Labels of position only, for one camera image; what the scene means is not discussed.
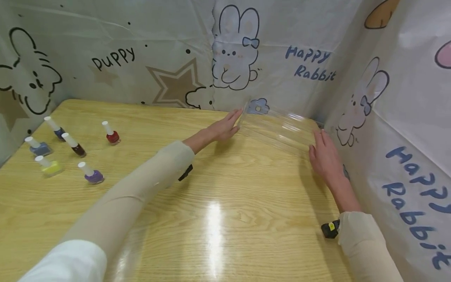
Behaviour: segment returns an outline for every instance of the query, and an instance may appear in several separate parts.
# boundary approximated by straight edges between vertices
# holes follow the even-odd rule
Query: white bottle cap
[[[32,146],[33,148],[39,148],[41,146],[41,144],[39,144],[38,141],[36,141],[33,137],[28,136],[27,138],[25,138],[25,142],[27,142],[28,144],[30,144],[30,146]]]
[[[50,125],[50,127],[53,129],[53,131],[60,130],[61,126],[58,126],[51,117],[46,116],[44,120]]]
[[[103,127],[105,127],[106,130],[106,134],[108,135],[113,135],[113,130],[111,129],[110,125],[108,124],[108,121],[103,121],[102,122]]]
[[[87,163],[85,162],[80,162],[78,163],[78,167],[87,175],[87,176],[93,176],[94,175],[94,170],[87,165]]]
[[[72,136],[69,135],[69,133],[65,132],[61,135],[61,137],[64,138],[64,140],[66,140],[67,144],[69,144],[69,146],[71,146],[72,148],[78,146],[78,142],[75,141]]]
[[[37,156],[34,158],[35,161],[37,161],[41,166],[44,167],[50,167],[52,164],[43,156]]]

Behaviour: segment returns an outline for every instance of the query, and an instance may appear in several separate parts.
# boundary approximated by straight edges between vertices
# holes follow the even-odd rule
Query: nail polish bottle
[[[78,167],[85,173],[85,179],[91,184],[98,184],[105,180],[100,171],[93,170],[85,162],[79,163]]]
[[[49,116],[46,116],[44,120],[47,122],[48,125],[53,129],[53,132],[58,137],[59,140],[64,141],[64,138],[62,137],[63,133],[65,133],[64,129],[57,125],[53,119]]]
[[[49,161],[43,156],[37,156],[34,160],[42,166],[41,171],[47,177],[55,176],[64,170],[57,161]]]
[[[110,142],[111,145],[116,145],[120,142],[119,134],[117,134],[116,131],[113,131],[108,124],[108,121],[102,122],[103,127],[105,127],[106,130],[106,139],[108,142]]]
[[[80,144],[75,141],[72,136],[69,135],[69,133],[64,132],[61,135],[64,140],[66,140],[67,144],[69,144],[69,146],[72,148],[72,150],[79,156],[79,157],[85,157],[86,156],[86,151],[83,149],[82,146],[80,146]]]
[[[50,149],[47,143],[39,143],[31,136],[25,138],[25,142],[30,144],[30,152],[32,152],[35,156],[47,156],[53,153],[52,149]]]

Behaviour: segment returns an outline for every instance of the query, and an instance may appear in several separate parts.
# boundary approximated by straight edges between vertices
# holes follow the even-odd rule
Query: wall backdrop
[[[447,0],[0,0],[0,163],[68,98],[325,122],[405,281],[451,275]]]

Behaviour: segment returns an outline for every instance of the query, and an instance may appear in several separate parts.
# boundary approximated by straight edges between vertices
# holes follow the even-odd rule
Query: white sleeve
[[[360,212],[342,213],[339,236],[338,244],[348,257],[356,281],[403,281],[372,215]]]
[[[102,282],[105,252],[85,240],[70,240],[53,248],[18,282]]]

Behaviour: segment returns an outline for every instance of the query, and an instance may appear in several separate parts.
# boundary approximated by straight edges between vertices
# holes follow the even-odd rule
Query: clear plastic container
[[[258,100],[249,99],[244,105],[238,126],[239,132],[244,135],[296,156],[306,157],[309,145],[315,144],[313,130],[318,130],[322,124],[275,106],[269,108],[259,104]]]

